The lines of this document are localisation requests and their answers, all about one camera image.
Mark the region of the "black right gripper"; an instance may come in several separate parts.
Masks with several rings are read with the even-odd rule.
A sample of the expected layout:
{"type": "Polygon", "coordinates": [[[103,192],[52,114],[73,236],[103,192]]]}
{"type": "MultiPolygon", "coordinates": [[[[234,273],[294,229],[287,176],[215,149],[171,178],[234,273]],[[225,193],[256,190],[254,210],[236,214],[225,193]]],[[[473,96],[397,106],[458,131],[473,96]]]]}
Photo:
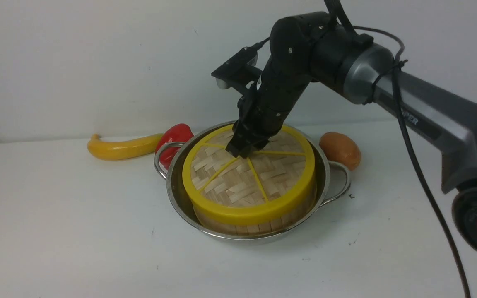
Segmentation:
{"type": "Polygon", "coordinates": [[[284,88],[280,84],[264,83],[260,90],[250,87],[238,104],[238,120],[232,127],[233,136],[226,151],[233,157],[248,157],[265,147],[284,123],[284,88]]]}

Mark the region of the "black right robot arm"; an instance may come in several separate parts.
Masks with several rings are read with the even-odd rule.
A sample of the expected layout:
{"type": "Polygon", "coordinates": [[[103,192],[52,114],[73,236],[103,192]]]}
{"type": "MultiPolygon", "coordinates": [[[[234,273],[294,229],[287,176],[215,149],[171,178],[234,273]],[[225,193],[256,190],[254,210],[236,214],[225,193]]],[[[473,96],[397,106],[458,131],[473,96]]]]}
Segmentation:
{"type": "Polygon", "coordinates": [[[303,91],[319,82],[354,104],[376,103],[441,152],[441,189],[456,189],[453,221],[477,251],[477,103],[401,71],[402,62],[367,34],[334,15],[314,12],[279,19],[267,38],[263,70],[248,66],[262,42],[244,47],[212,75],[242,94],[226,150],[247,157],[282,128],[303,91]]]}

